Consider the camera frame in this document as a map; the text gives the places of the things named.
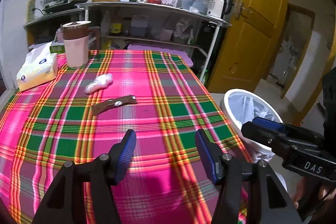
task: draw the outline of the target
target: power outlet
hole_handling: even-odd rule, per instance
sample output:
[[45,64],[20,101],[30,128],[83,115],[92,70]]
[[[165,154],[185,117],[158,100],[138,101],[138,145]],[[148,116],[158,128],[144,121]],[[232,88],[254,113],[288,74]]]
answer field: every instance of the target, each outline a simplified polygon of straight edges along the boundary
[[30,22],[35,19],[35,8],[36,0],[29,0],[27,6],[27,13],[26,13],[26,22]]

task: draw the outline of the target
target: yellow tissue package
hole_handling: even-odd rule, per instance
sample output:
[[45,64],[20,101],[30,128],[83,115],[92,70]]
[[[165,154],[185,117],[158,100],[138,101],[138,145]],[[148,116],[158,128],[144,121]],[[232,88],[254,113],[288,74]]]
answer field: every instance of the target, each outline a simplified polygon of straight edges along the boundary
[[58,72],[57,54],[50,53],[51,42],[33,49],[16,75],[20,91],[55,79]]

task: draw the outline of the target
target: plaid tablecloth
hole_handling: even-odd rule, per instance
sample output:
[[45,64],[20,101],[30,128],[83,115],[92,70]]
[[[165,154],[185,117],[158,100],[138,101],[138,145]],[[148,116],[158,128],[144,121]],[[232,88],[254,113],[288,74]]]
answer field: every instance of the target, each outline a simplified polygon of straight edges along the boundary
[[[134,157],[125,179],[113,187],[122,222],[210,223],[218,189],[206,178],[195,131],[203,128],[223,151],[248,158],[221,110],[178,56],[108,50],[99,58],[72,70],[65,55],[59,55],[56,79],[16,91],[2,111],[0,197],[14,219],[31,223],[66,160],[91,161],[132,128],[137,135]],[[113,75],[111,86],[84,93],[97,75],[108,72]],[[129,94],[137,97],[137,105],[93,117],[91,105]],[[87,219],[94,223],[88,184],[85,196]]]

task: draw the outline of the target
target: yellow door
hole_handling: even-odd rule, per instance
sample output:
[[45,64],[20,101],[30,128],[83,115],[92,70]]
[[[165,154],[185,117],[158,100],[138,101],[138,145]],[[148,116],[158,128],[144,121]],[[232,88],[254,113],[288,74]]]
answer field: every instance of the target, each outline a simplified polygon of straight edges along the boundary
[[277,44],[288,0],[236,0],[208,91],[230,89],[253,92]]

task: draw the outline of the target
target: trash can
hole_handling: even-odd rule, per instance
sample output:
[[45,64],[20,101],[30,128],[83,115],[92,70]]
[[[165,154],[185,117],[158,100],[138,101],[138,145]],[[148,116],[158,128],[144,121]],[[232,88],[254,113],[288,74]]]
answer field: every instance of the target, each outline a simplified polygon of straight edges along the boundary
[[233,89],[225,93],[224,98],[221,100],[220,108],[241,140],[247,144],[246,149],[251,155],[252,161],[270,161],[274,156],[271,148],[245,138],[242,135],[241,128],[245,122],[252,121],[255,117],[282,122],[273,107],[252,92]]

